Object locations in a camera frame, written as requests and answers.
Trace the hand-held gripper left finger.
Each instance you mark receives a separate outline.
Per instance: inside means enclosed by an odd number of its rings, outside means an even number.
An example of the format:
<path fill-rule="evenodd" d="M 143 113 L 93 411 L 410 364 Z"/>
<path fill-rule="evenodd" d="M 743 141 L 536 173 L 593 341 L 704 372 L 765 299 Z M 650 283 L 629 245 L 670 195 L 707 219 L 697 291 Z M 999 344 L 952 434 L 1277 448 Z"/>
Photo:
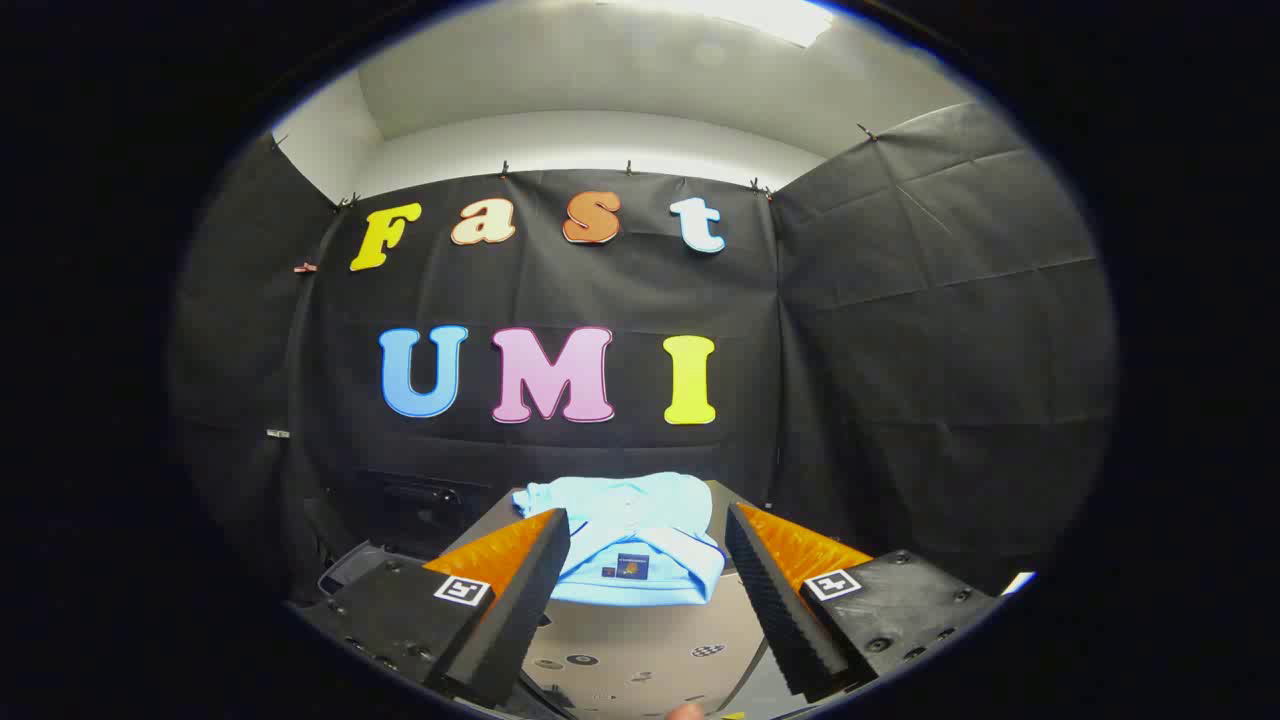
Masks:
<path fill-rule="evenodd" d="M 445 700 L 506 703 L 570 551 L 563 509 L 429 562 L 388 559 L 298 615 L 384 675 Z"/>

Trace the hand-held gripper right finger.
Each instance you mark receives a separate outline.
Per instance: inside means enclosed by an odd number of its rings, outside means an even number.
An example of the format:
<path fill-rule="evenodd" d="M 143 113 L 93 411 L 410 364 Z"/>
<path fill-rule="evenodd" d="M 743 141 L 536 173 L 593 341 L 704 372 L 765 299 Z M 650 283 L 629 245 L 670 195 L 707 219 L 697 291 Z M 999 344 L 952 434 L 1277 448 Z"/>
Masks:
<path fill-rule="evenodd" d="M 909 550 L 872 557 L 748 503 L 724 546 L 788 689 L 809 702 L 923 664 L 1001 598 Z"/>

